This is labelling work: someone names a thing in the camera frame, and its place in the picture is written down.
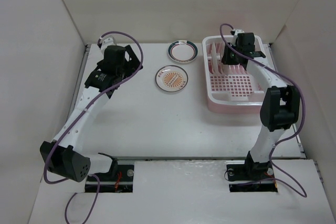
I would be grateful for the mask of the green red rimmed plate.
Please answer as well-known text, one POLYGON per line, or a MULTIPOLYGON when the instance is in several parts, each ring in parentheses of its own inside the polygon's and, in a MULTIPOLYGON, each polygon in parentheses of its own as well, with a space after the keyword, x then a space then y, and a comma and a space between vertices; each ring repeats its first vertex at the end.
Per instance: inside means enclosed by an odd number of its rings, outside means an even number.
POLYGON ((167 55, 174 62, 187 64, 196 59, 198 48, 191 41, 177 40, 169 45, 167 55))

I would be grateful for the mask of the orange sunburst plate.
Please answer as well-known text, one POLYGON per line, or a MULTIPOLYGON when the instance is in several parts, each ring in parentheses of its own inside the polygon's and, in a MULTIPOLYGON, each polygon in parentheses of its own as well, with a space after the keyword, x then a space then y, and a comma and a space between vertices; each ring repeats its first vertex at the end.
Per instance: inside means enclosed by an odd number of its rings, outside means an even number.
POLYGON ((212 49, 211 49, 211 56, 212 56, 212 67, 213 67, 213 73, 218 74, 218 62, 217 62, 217 51, 216 51, 216 44, 212 43, 212 49))
POLYGON ((188 74, 182 67, 167 65, 156 72, 155 84, 162 91, 179 92, 188 84, 188 74))

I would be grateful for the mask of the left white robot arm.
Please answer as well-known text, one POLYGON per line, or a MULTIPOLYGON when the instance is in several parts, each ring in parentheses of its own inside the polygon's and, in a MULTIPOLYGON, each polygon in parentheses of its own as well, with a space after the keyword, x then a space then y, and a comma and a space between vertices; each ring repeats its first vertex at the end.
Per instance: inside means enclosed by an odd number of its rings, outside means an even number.
POLYGON ((115 90, 142 69, 143 56, 137 56, 130 45, 117 45, 113 37, 99 39, 97 45, 103 58, 84 82, 77 105, 54 139, 40 146, 43 177, 48 184, 52 183, 48 173, 76 182, 97 174, 105 180, 117 176, 115 158, 104 153, 85 156, 82 150, 95 118, 115 90))

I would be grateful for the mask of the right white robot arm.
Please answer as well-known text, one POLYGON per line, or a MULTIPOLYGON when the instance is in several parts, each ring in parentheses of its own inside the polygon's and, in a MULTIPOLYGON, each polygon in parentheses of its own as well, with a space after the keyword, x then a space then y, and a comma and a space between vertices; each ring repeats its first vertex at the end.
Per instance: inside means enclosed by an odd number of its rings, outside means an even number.
POLYGON ((231 42, 225 41, 222 63, 240 65, 251 74, 265 93, 260 109, 262 127, 257 141, 248 152, 244 163, 227 164, 230 182, 269 178, 271 156, 284 132, 299 117, 300 91, 289 85, 269 65, 266 55, 257 51, 254 33, 231 30, 231 42))

